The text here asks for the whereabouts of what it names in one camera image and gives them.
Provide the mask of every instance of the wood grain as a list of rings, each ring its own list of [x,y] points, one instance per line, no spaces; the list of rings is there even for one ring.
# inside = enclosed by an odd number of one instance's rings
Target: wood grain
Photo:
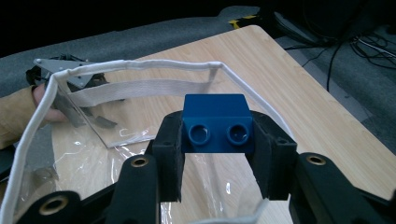
[[[222,35],[215,35],[139,60],[149,59],[168,59],[192,63],[219,61],[227,64],[281,114],[292,129],[299,152],[316,152],[329,157],[354,186],[382,198],[389,199],[396,188],[396,157],[259,26],[252,25]],[[222,89],[219,91],[234,90],[228,88],[227,84],[221,85],[221,87]],[[181,108],[179,101],[169,100],[173,103],[169,103],[157,111],[139,110],[142,108],[141,106],[148,105],[149,108],[150,103],[158,104],[159,102],[163,102],[163,99],[160,101],[159,99],[138,101],[131,107],[131,112],[140,113],[141,116],[137,116],[139,118],[153,119],[155,123],[158,123],[161,122],[159,118],[162,118],[164,113]],[[109,108],[115,117],[119,115],[117,114],[118,110],[119,107]],[[81,136],[80,139],[73,139],[75,137],[73,134],[70,135],[70,138],[64,138],[65,133],[70,132],[70,129],[71,127],[67,127],[67,124],[54,126],[53,129],[54,148],[58,150],[56,151],[57,171],[60,178],[64,178],[65,182],[68,182],[67,184],[70,184],[70,181],[78,184],[78,190],[82,194],[89,195],[92,191],[97,190],[98,186],[110,184],[109,179],[110,182],[117,180],[117,172],[120,170],[122,160],[144,151],[146,146],[145,143],[142,143],[114,150],[101,149],[102,152],[92,152],[90,151],[92,148],[98,147],[94,146],[97,144],[95,141],[99,141],[95,138],[94,133],[85,130],[84,136]],[[74,178],[76,170],[80,167],[73,167],[73,164],[82,161],[61,163],[59,159],[67,157],[67,153],[71,153],[73,150],[80,150],[80,145],[75,145],[75,149],[66,147],[77,142],[84,145],[86,151],[84,154],[80,154],[80,158],[82,160],[89,159],[88,164],[92,165],[90,168],[92,171]],[[244,162],[240,158],[211,158],[208,160],[213,161],[207,163],[206,166],[214,164],[221,166],[217,170],[219,173],[215,173],[215,177],[213,177],[219,185],[213,185],[211,189],[220,186],[220,189],[216,189],[217,195],[220,197],[217,202],[229,202],[225,205],[227,211],[210,214],[210,211],[216,209],[210,210],[210,206],[207,205],[210,200],[205,198],[208,194],[203,191],[201,184],[203,180],[195,176],[195,163],[191,162],[191,165],[186,163],[183,177],[183,200],[182,203],[172,205],[172,219],[175,223],[185,223],[207,216],[238,214],[241,193],[246,189],[255,188],[247,188],[253,177],[248,166],[243,164]],[[241,167],[233,175],[230,175],[229,168],[224,168],[229,166],[229,163]],[[112,169],[111,176],[108,174],[109,167]],[[89,178],[91,184],[89,186],[81,185],[81,183],[87,183],[83,178]],[[225,193],[227,183],[239,186],[233,191],[235,194]],[[64,188],[70,187],[60,184],[59,189]],[[251,198],[255,197],[257,197],[257,193],[252,193]],[[288,202],[270,203],[262,215],[261,222],[291,223],[287,204]]]

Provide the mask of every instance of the clear plastic sheet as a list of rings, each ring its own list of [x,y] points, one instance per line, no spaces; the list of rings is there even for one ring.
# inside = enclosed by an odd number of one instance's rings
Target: clear plastic sheet
[[[115,64],[82,66],[52,80],[58,88],[53,101],[51,96],[47,101],[69,121],[32,128],[31,139],[22,138],[27,154],[20,155],[25,159],[22,172],[11,176],[14,198],[7,198],[7,205],[15,205],[8,208],[14,221],[51,192],[73,190],[85,199],[117,182],[123,162],[145,153],[163,117],[183,109],[186,93],[243,93],[251,110],[272,115],[287,129],[275,110],[223,63]],[[70,76],[98,72],[107,84],[74,92],[67,86]],[[39,142],[43,134],[50,134],[44,147]],[[45,155],[40,163],[29,156],[37,153]],[[182,201],[162,203],[162,223],[254,223],[264,205],[244,154],[186,154]]]

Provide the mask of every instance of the finger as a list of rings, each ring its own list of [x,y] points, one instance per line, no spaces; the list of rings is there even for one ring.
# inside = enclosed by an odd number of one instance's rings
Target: finger
[[[40,104],[41,99],[43,99],[45,91],[46,90],[44,84],[40,84],[33,90],[33,98],[35,100],[35,106],[38,106],[38,104]]]
[[[67,121],[67,117],[60,110],[50,109],[45,120],[50,122],[65,122]]]

